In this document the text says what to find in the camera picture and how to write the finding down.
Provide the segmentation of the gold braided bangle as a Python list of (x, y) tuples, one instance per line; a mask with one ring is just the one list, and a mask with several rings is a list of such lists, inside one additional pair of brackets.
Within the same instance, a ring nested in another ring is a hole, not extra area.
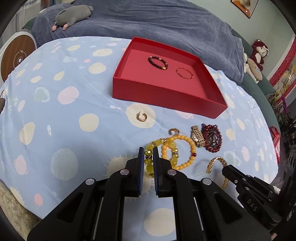
[[(214, 163), (216, 161), (219, 161), (220, 164), (222, 165), (222, 167), (227, 167), (227, 162), (225, 161), (224, 158), (222, 158), (222, 157), (214, 157), (213, 159), (210, 160), (210, 162), (207, 165), (207, 169), (206, 169), (207, 174), (210, 174), (212, 172)], [(229, 180), (226, 177), (224, 177), (224, 181), (223, 181), (223, 184), (222, 184), (222, 187), (221, 187), (222, 190), (225, 190), (227, 188), (228, 182), (229, 182)]]

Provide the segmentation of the dark red garnet bead strand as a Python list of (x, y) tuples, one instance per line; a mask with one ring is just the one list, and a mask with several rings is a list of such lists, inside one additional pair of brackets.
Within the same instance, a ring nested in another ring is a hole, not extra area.
[(222, 135), (217, 125), (202, 124), (201, 129), (207, 151), (217, 153), (222, 146)]

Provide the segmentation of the gold hoop earring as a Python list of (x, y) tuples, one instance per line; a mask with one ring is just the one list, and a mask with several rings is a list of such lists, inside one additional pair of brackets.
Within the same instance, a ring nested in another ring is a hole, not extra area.
[(145, 122), (147, 121), (147, 114), (146, 113), (142, 113), (141, 111), (139, 111), (137, 114), (136, 114), (136, 119), (140, 122)]
[(180, 131), (177, 128), (171, 128), (169, 129), (169, 135), (174, 137), (178, 136), (180, 134)]

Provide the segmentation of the gold wrist watch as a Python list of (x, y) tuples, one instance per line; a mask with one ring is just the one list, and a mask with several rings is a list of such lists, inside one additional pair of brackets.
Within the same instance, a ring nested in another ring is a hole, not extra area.
[(191, 139), (196, 144), (196, 146), (199, 147), (205, 147), (205, 139), (203, 137), (202, 132), (200, 131), (198, 126), (192, 126), (191, 127)]

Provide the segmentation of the red paper bag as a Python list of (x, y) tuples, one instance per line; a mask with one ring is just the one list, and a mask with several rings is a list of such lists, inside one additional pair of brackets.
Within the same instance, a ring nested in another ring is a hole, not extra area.
[(269, 128), (276, 152), (277, 163), (280, 163), (280, 132), (275, 126)]

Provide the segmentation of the blue patterned tablecloth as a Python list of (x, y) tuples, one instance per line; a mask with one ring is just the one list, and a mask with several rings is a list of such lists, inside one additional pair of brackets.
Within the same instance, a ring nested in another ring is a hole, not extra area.
[[(278, 173), (263, 109), (222, 71), (205, 65), (227, 104), (217, 118), (112, 96), (113, 75), (132, 39), (72, 37), (48, 42), (22, 61), (1, 87), (1, 180), (39, 218), (80, 184), (96, 184), (125, 167), (140, 147), (159, 155), (188, 178), (224, 176), (219, 161), (271, 183)], [(136, 114), (147, 114), (140, 122)], [(220, 151), (197, 147), (192, 126), (217, 125)], [(169, 129), (177, 128), (178, 136)]]

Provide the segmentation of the red cardboard tray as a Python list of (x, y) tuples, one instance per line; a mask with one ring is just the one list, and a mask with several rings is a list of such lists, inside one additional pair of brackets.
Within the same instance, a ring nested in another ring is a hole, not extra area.
[[(179, 77), (176, 69), (194, 77)], [(172, 46), (134, 37), (113, 75), (112, 96), (217, 118), (227, 104), (212, 75), (195, 55)]]

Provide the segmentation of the beige plush toy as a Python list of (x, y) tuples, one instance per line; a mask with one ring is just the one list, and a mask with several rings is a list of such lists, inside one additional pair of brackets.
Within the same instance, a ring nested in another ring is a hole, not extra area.
[(244, 58), (244, 73), (247, 73), (256, 84), (258, 84), (262, 79), (262, 73), (256, 63), (250, 59), (246, 53), (243, 54)]

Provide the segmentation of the thin red bangle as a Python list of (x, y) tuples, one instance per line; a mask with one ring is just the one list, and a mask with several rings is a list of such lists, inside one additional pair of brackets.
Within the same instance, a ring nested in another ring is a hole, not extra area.
[(189, 69), (183, 67), (177, 68), (176, 73), (179, 77), (187, 80), (190, 80), (194, 77), (193, 73)]

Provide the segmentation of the red monkey plush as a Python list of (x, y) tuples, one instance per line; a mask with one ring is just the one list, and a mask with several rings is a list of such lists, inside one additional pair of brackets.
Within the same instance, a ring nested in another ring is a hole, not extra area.
[(251, 59), (256, 63), (257, 67), (260, 69), (260, 71), (263, 70), (263, 64), (264, 64), (264, 57), (266, 57), (269, 54), (269, 49), (262, 40), (257, 39), (252, 44), (253, 52), (251, 54)]

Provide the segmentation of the dark blue blanket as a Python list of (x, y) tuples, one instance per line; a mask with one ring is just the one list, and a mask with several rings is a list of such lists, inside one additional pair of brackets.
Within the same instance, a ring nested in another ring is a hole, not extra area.
[(38, 46), (67, 37), (141, 37), (189, 52), (237, 84), (243, 81), (241, 39), (226, 22), (190, 1), (74, 1), (73, 5), (92, 6), (90, 18), (68, 30), (52, 31), (55, 16), (69, 4), (47, 8), (32, 28)]

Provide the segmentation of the round wooden charger table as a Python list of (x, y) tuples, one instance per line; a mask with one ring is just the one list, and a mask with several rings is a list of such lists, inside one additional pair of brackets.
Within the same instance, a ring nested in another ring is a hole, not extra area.
[(37, 49), (31, 33), (21, 31), (14, 33), (1, 47), (1, 85), (9, 74)]

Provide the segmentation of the grey plush toy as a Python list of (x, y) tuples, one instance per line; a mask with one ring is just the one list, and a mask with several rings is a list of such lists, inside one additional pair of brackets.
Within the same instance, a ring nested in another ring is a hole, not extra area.
[(58, 27), (63, 30), (74, 25), (76, 22), (86, 20), (92, 15), (93, 7), (87, 5), (71, 6), (66, 8), (55, 16), (52, 31), (54, 32)]

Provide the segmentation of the framed wall picture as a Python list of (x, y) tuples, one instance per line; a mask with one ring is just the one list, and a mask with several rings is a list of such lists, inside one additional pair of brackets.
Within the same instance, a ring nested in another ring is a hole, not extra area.
[(231, 0), (230, 2), (250, 19), (259, 0)]

